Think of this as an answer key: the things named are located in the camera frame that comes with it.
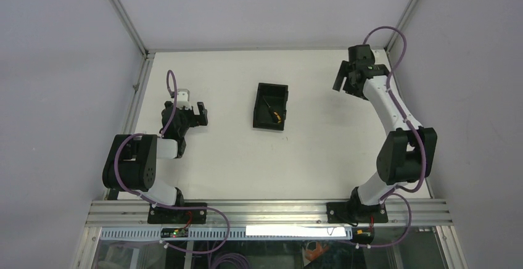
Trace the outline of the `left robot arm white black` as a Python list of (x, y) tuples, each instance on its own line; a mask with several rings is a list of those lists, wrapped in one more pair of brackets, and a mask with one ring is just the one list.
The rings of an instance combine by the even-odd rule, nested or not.
[(180, 159), (186, 150), (185, 135), (190, 128), (208, 125), (208, 111), (203, 102), (192, 106), (183, 101), (164, 103), (159, 134), (118, 134), (114, 137), (104, 169), (106, 188), (128, 192), (153, 207), (184, 208), (181, 190), (156, 179), (157, 161)]

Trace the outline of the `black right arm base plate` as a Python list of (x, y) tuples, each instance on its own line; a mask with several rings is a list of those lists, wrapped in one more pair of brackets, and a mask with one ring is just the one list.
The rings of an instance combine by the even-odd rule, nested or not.
[(380, 205), (351, 205), (349, 202), (327, 202), (328, 223), (370, 224), (389, 221), (385, 207)]

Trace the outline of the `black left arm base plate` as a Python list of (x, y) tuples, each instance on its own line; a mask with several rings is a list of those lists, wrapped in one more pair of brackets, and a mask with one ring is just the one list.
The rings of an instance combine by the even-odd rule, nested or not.
[(191, 224), (202, 225), (207, 221), (207, 203), (205, 202), (188, 202), (184, 207), (189, 210), (173, 210), (164, 207), (150, 206), (147, 217), (148, 224), (169, 224), (182, 225), (191, 222)]

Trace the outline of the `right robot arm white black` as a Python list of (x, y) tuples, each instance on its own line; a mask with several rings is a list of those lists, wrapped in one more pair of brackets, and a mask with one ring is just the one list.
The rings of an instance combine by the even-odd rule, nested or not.
[(392, 72), (371, 60), (342, 61), (334, 90), (371, 103), (386, 133), (376, 158), (376, 172), (356, 187), (346, 203), (351, 217), (377, 212), (398, 189), (418, 192), (430, 173), (437, 134), (424, 127), (406, 108), (392, 86)]

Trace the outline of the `yellow black screwdriver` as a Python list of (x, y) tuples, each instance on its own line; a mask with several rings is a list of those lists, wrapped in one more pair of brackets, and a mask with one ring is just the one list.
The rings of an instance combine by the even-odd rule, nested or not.
[(262, 97), (263, 102), (266, 104), (268, 112), (270, 114), (270, 117), (275, 124), (281, 124), (282, 123), (282, 117), (280, 114), (273, 109), (273, 107), (269, 104), (269, 102), (265, 99), (265, 97)]

